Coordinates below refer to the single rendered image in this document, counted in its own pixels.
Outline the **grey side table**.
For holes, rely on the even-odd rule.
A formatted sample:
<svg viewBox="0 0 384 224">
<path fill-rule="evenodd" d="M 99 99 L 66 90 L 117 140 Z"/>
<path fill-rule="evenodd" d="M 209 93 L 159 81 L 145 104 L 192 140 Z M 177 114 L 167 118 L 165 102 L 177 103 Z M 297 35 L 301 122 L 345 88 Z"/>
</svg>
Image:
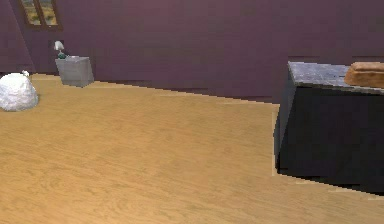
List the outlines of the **grey side table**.
<svg viewBox="0 0 384 224">
<path fill-rule="evenodd" d="M 94 82 L 88 57 L 69 56 L 65 59 L 56 59 L 55 62 L 64 85 L 83 88 Z"/>
</svg>

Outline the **black counter with marble top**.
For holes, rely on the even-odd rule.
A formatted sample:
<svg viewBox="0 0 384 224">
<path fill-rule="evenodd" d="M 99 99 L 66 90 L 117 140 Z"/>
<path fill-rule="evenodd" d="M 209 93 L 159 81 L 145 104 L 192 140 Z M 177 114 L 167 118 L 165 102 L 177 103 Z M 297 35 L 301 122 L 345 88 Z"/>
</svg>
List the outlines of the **black counter with marble top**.
<svg viewBox="0 0 384 224">
<path fill-rule="evenodd" d="M 384 196 L 384 89 L 350 86 L 348 67 L 289 62 L 274 129 L 281 175 Z"/>
</svg>

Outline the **white table lamp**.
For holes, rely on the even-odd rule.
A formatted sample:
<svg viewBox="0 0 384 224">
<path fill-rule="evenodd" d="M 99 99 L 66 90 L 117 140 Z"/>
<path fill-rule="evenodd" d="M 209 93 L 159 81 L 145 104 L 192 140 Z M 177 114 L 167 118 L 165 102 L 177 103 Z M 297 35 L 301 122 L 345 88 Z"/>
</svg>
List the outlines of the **white table lamp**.
<svg viewBox="0 0 384 224">
<path fill-rule="evenodd" d="M 67 55 L 63 52 L 64 45 L 61 41 L 56 41 L 54 43 L 54 49 L 58 52 L 58 58 L 59 59 L 66 59 Z"/>
</svg>

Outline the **white garbage bag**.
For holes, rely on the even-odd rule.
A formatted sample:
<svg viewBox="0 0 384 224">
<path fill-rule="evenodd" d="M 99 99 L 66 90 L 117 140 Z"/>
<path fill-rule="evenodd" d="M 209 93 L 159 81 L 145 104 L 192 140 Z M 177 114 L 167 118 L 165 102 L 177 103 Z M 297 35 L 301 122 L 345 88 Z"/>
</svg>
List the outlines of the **white garbage bag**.
<svg viewBox="0 0 384 224">
<path fill-rule="evenodd" d="M 38 102 L 38 94 L 26 70 L 0 78 L 0 108 L 3 110 L 23 111 L 35 107 Z"/>
</svg>

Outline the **brown bread loaf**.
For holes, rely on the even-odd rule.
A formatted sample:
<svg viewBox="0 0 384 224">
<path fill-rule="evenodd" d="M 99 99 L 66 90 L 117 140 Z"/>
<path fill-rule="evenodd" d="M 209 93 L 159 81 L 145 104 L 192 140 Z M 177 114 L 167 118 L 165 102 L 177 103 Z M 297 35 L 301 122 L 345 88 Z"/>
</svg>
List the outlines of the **brown bread loaf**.
<svg viewBox="0 0 384 224">
<path fill-rule="evenodd" d="M 352 86 L 384 88 L 384 63 L 354 62 L 347 70 L 344 82 Z"/>
</svg>

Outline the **brown framed window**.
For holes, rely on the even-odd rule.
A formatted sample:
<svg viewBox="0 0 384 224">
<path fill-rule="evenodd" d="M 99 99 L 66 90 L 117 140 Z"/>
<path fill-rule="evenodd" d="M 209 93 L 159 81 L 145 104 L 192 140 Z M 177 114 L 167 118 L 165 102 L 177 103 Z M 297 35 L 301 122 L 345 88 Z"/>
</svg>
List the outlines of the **brown framed window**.
<svg viewBox="0 0 384 224">
<path fill-rule="evenodd" d="M 17 0 L 28 28 L 42 31 L 62 31 L 56 0 Z"/>
</svg>

